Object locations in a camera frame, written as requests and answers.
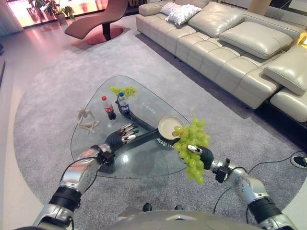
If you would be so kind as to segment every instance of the black shoe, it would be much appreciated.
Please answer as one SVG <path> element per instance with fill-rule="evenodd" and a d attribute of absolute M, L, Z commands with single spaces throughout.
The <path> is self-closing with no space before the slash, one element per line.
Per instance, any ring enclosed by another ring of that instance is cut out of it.
<path fill-rule="evenodd" d="M 146 203 L 146 204 L 144 204 L 144 206 L 143 206 L 143 212 L 148 212 L 148 211 L 152 211 L 153 210 L 153 207 L 152 207 L 152 205 L 151 204 L 149 204 L 149 203 Z"/>
<path fill-rule="evenodd" d="M 296 156 L 296 157 L 292 157 L 290 159 L 290 162 L 301 169 L 307 169 L 307 158 L 302 157 L 302 156 Z"/>
<path fill-rule="evenodd" d="M 177 205 L 177 206 L 175 207 L 175 210 L 183 210 L 183 207 L 182 207 L 181 205 Z"/>

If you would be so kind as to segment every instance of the round rug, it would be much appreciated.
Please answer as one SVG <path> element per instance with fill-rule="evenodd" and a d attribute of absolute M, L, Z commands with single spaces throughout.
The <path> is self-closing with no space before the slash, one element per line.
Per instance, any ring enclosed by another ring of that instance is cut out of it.
<path fill-rule="evenodd" d="M 115 75 L 143 84 L 188 120 L 204 118 L 212 136 L 210 149 L 217 159 L 228 157 L 249 170 L 259 162 L 281 160 L 299 150 L 186 64 L 180 64 L 181 70 L 199 78 L 205 90 L 169 63 L 173 61 L 171 54 L 158 47 L 169 58 L 165 60 L 140 41 L 131 18 L 121 21 L 131 30 L 113 40 L 85 50 L 68 47 L 34 77 L 19 104 L 14 124 L 15 155 L 25 181 L 43 203 L 50 200 L 63 170 L 72 161 L 70 141 L 77 108 L 85 107 L 97 88 Z M 252 175 L 263 181 L 277 206 L 284 208 L 307 173 L 284 161 L 261 165 Z M 198 185 L 188 181 L 185 172 L 135 180 L 98 177 L 82 196 L 75 226 L 102 229 L 126 208 L 142 208 L 146 202 L 155 210 L 182 205 L 186 210 L 212 211 L 226 185 L 217 183 L 210 172 L 205 180 L 205 185 Z M 217 213 L 245 221 L 245 205 L 233 192 L 220 200 Z"/>

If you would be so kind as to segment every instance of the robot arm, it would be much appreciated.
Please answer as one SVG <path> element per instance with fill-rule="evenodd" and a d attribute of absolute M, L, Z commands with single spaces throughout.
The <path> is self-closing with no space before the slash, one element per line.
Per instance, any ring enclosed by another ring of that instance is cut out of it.
<path fill-rule="evenodd" d="M 276 207 L 263 183 L 248 175 L 244 168 L 230 164 L 229 159 L 225 162 L 214 159 L 212 152 L 205 147 L 189 145 L 188 149 L 201 156 L 204 168 L 216 174 L 218 182 L 226 182 L 235 190 L 254 215 L 259 228 L 297 230 L 291 220 Z"/>
<path fill-rule="evenodd" d="M 114 152 L 136 138 L 137 126 L 127 124 L 112 133 L 100 146 L 94 145 L 83 152 L 64 172 L 59 187 L 48 204 L 45 204 L 33 226 L 47 229 L 65 229 L 73 218 L 73 212 L 80 206 L 82 194 L 92 181 L 92 175 L 104 164 L 111 164 Z"/>

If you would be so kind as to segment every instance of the small figurine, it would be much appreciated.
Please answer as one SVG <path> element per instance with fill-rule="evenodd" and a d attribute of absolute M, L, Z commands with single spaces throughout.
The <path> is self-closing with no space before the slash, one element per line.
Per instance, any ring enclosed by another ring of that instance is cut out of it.
<path fill-rule="evenodd" d="M 83 118 L 87 118 L 87 115 L 90 115 L 93 121 L 82 124 Z M 86 129 L 88 131 L 87 134 L 89 134 L 99 123 L 100 121 L 95 121 L 95 117 L 91 110 L 85 110 L 81 107 L 78 108 L 78 125 L 81 128 Z"/>

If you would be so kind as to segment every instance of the blue bottle label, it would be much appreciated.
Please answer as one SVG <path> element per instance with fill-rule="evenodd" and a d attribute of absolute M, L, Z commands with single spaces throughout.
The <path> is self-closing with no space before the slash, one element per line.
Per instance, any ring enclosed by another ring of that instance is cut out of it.
<path fill-rule="evenodd" d="M 123 113 L 126 113 L 128 114 L 130 111 L 129 111 L 129 105 L 126 104 L 124 106 L 120 106 L 121 107 L 121 110 L 123 111 Z"/>

